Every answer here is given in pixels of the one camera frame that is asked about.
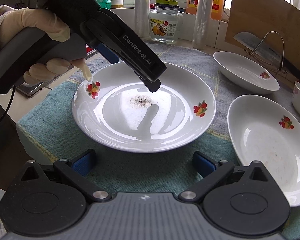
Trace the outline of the gloved left hand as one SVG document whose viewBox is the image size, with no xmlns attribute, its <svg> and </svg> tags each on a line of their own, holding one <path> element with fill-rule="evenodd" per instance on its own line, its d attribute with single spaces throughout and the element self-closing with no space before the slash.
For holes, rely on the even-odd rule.
<svg viewBox="0 0 300 240">
<path fill-rule="evenodd" d="M 10 11 L 4 17 L 0 25 L 0 49 L 26 27 L 36 27 L 58 42 L 65 42 L 70 38 L 70 28 L 55 14 L 43 9 L 24 8 Z M 84 59 L 70 62 L 64 59 L 51 59 L 46 65 L 34 64 L 24 73 L 24 80 L 28 84 L 50 81 L 56 75 L 64 74 L 71 64 L 82 71 L 87 81 L 91 81 L 91 72 Z"/>
</svg>

